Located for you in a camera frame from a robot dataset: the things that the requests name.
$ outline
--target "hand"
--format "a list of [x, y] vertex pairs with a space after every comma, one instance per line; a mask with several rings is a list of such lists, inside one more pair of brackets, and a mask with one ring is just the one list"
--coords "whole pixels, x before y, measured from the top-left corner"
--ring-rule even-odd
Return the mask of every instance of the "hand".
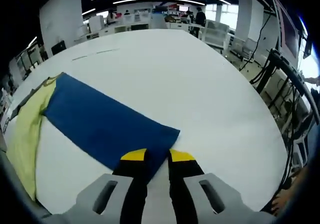
[[272, 208], [271, 211], [275, 216], [279, 214], [287, 204], [287, 202], [291, 199], [292, 197], [292, 190], [281, 190], [278, 195], [276, 195], [275, 199], [272, 202]]

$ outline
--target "white table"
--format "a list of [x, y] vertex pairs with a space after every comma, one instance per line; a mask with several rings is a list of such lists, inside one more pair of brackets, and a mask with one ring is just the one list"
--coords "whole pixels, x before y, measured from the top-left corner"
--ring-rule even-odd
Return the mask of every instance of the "white table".
[[[60, 72], [180, 129], [173, 148], [192, 154], [205, 173], [214, 173], [238, 190], [251, 209], [259, 211], [277, 190], [287, 153], [273, 117], [245, 77], [194, 36], [150, 29], [86, 41], [38, 66], [15, 92], [11, 108], [31, 88]], [[7, 133], [6, 141], [12, 131]], [[46, 118], [40, 136], [36, 195], [50, 212], [63, 213], [82, 189], [111, 170]], [[156, 186], [160, 185], [149, 185], [148, 192]]]

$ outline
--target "blue cloth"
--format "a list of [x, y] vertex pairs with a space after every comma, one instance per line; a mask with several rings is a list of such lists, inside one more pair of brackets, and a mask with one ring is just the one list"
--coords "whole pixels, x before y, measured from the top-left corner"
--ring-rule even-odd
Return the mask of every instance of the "blue cloth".
[[111, 170], [126, 153], [148, 149], [149, 180], [180, 133], [65, 73], [56, 80], [44, 115], [75, 145]]

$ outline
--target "yellow cloth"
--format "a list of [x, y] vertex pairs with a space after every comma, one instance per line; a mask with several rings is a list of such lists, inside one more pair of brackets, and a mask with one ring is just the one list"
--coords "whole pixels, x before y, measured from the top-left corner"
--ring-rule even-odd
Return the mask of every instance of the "yellow cloth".
[[56, 88], [56, 79], [48, 80], [17, 116], [14, 137], [6, 155], [23, 187], [32, 200], [36, 199], [36, 153], [39, 144], [42, 112], [47, 108]]

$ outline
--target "computer monitor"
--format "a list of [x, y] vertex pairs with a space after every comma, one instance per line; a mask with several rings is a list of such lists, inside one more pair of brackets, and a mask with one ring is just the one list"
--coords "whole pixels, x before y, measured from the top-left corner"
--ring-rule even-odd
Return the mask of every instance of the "computer monitor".
[[281, 55], [286, 58], [294, 68], [297, 69], [299, 56], [299, 33], [281, 2], [279, 0], [272, 1], [279, 23], [279, 39], [277, 49]]
[[187, 11], [189, 11], [189, 6], [187, 6], [187, 5], [179, 5], [179, 11], [180, 12], [187, 12]]

